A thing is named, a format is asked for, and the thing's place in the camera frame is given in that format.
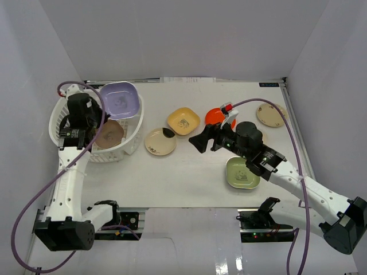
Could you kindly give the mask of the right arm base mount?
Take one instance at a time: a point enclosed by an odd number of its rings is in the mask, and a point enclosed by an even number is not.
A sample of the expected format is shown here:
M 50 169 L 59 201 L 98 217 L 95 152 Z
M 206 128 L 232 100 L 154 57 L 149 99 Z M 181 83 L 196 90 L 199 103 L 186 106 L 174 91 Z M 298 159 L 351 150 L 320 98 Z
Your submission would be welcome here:
M 242 243 L 292 242 L 294 228 L 278 224 L 271 217 L 278 198 L 267 198 L 258 208 L 238 210 L 236 220 L 240 226 Z

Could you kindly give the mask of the purple square panda plate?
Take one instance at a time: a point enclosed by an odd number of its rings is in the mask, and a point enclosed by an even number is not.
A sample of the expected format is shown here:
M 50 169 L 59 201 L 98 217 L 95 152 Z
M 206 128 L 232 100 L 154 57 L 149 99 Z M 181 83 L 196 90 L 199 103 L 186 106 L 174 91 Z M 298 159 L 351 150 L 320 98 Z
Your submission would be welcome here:
M 129 119 L 140 109 L 137 89 L 130 82 L 109 83 L 101 88 L 100 95 L 111 120 Z

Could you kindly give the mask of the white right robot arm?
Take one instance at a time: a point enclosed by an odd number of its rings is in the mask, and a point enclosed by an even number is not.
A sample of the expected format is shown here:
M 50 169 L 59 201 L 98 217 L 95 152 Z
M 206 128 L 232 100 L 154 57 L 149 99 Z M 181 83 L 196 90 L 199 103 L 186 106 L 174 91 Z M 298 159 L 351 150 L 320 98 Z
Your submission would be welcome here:
M 204 153 L 209 140 L 213 140 L 211 151 L 224 148 L 244 158 L 251 173 L 287 190 L 309 208 L 302 211 L 278 198 L 268 198 L 258 209 L 263 227 L 270 229 L 279 222 L 304 227 L 336 251 L 352 254 L 366 233 L 366 200 L 337 194 L 302 175 L 285 156 L 263 143 L 263 135 L 254 123 L 241 122 L 235 130 L 229 125 L 208 124 L 200 134 L 190 137 L 189 143 Z

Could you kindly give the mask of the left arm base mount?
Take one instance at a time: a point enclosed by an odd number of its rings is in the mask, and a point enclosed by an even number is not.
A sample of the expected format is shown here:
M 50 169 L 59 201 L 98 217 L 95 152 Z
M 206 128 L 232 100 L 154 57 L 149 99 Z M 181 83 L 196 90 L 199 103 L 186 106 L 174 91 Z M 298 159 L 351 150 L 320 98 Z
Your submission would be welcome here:
M 145 225 L 145 214 L 140 212 L 121 212 L 119 227 L 103 229 L 95 234 L 97 241 L 138 241 Z

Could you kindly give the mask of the brown square panda plate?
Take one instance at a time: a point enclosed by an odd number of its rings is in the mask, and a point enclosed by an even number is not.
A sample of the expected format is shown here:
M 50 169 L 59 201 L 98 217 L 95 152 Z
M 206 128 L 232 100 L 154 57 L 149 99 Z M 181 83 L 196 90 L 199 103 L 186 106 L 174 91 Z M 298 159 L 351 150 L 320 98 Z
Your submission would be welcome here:
M 116 120 L 108 120 L 103 124 L 95 144 L 102 149 L 116 146 L 124 138 L 124 129 Z

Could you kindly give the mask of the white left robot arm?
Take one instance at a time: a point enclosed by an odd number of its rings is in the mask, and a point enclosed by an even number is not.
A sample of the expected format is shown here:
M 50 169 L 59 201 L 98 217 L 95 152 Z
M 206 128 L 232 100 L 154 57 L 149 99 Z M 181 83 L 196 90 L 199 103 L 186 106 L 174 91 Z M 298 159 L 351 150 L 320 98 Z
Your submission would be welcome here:
M 89 94 L 81 92 L 67 97 L 68 114 L 58 131 L 59 168 L 52 201 L 34 232 L 53 252 L 89 250 L 95 233 L 103 226 L 120 225 L 121 214 L 116 201 L 95 203 L 86 213 L 81 210 L 85 169 L 91 157 L 96 131 L 107 121 L 107 114 Z

